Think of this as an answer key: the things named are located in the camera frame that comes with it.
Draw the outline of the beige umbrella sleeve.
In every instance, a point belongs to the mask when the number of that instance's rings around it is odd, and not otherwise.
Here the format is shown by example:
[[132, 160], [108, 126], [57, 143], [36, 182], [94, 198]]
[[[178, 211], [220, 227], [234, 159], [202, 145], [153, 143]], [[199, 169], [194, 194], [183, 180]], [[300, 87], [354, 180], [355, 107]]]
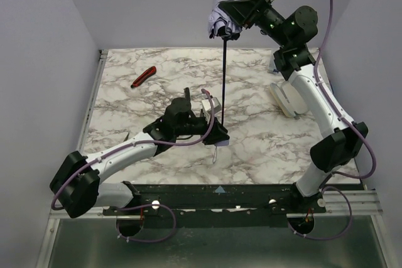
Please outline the beige umbrella sleeve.
[[307, 104], [289, 82], [271, 83], [269, 91], [285, 116], [298, 119], [300, 115], [308, 113]]

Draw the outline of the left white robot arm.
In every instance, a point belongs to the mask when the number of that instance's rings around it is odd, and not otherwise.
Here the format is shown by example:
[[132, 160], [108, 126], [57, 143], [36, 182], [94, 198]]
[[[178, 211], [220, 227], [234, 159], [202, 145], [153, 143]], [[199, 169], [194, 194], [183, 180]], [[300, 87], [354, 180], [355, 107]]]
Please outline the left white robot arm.
[[200, 115], [195, 115], [191, 102], [178, 97], [161, 117], [127, 141], [98, 153], [68, 154], [50, 183], [54, 194], [51, 208], [65, 210], [70, 218], [77, 218], [96, 206], [137, 206], [139, 192], [130, 182], [109, 184], [106, 179], [172, 146], [184, 146], [178, 142], [181, 136], [198, 136], [204, 145], [228, 145], [228, 131], [215, 116], [221, 109], [219, 100], [208, 95], [202, 101]]

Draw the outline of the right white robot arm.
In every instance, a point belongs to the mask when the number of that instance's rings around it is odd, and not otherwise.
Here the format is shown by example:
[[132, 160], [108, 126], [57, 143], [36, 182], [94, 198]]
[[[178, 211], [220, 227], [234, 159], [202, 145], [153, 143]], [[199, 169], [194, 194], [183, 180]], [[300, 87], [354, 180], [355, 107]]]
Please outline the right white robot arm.
[[245, 29], [257, 26], [279, 45], [273, 54], [274, 65], [300, 94], [318, 124], [323, 139], [310, 149], [312, 162], [292, 184], [288, 198], [292, 208], [301, 207], [318, 195], [332, 173], [357, 156], [368, 128], [345, 112], [315, 68], [317, 59], [307, 47], [318, 33], [318, 14], [313, 8], [301, 6], [285, 18], [271, 0], [227, 0], [218, 7], [236, 25]]

